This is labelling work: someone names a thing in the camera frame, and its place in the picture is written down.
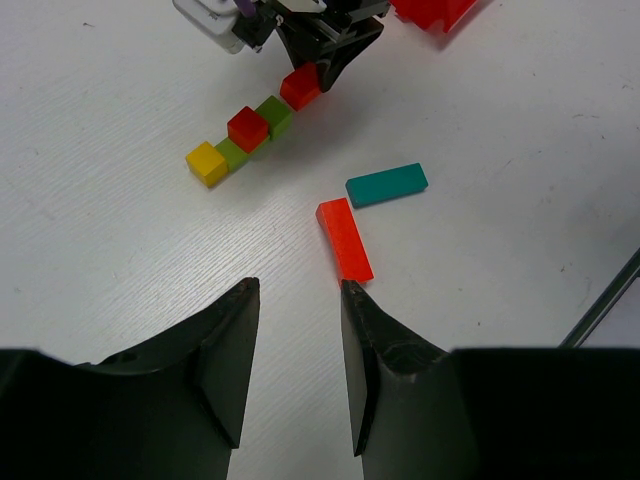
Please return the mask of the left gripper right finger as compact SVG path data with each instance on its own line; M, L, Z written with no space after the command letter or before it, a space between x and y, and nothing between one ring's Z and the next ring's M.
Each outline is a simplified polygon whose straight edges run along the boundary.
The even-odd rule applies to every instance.
M368 479L635 479L639 353L444 351L341 284L353 451Z

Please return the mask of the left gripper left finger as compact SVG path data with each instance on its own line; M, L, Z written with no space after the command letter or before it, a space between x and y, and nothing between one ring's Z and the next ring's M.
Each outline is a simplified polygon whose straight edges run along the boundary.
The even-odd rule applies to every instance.
M260 284L98 364L1 353L5 479L223 479L240 443Z

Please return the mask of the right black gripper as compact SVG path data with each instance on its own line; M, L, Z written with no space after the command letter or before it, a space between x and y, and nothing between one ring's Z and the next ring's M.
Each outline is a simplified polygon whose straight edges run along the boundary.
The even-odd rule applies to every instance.
M258 49L277 32L294 69L316 64L326 93L380 37L389 9L388 1L257 1L254 15L239 17L239 38Z

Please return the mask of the short red wood block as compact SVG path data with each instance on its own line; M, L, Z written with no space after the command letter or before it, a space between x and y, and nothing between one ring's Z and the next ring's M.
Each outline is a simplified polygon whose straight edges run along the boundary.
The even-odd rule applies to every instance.
M300 111L321 94L317 67L306 63L285 77L280 86L281 98L294 110Z

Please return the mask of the small green wood cube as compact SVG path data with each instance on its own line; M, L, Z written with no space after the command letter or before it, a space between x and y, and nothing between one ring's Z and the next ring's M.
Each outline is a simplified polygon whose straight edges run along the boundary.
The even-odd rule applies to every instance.
M291 108L275 96L269 96L255 111L267 122L270 140L277 139L292 123Z

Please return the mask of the red plastic bin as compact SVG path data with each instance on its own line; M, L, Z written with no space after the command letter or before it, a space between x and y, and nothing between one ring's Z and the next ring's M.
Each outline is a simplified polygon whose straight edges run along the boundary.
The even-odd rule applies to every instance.
M477 0L391 0L390 3L402 21L422 30L440 22L442 31L448 33Z

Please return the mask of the small red wood cube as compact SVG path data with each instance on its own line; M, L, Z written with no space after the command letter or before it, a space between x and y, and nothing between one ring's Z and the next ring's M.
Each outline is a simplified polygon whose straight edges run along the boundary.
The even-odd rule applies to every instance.
M268 122L245 106L227 122L230 140L246 153L252 153L269 137Z

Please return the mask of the long green wood block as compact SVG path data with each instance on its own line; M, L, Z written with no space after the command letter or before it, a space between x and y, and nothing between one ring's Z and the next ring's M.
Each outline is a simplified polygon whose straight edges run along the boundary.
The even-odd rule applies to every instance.
M243 167L251 156L257 154L269 142L270 138L267 137L251 152L246 152L241 147L236 145L229 137L227 137L219 142L215 146L215 149L222 155L222 157L226 161L228 171L230 173L234 173L235 171Z

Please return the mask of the teal long wood block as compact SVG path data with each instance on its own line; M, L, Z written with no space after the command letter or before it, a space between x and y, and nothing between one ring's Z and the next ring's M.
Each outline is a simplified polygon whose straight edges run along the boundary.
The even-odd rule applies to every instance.
M384 203L426 190L427 177L419 163L351 178L345 188L354 208Z

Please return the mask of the yellow wood cube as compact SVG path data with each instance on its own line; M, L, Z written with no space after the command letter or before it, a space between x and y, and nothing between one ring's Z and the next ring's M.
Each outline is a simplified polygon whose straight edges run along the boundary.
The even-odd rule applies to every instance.
M219 183L228 173L224 156L209 142L203 142L185 157L189 170L207 188Z

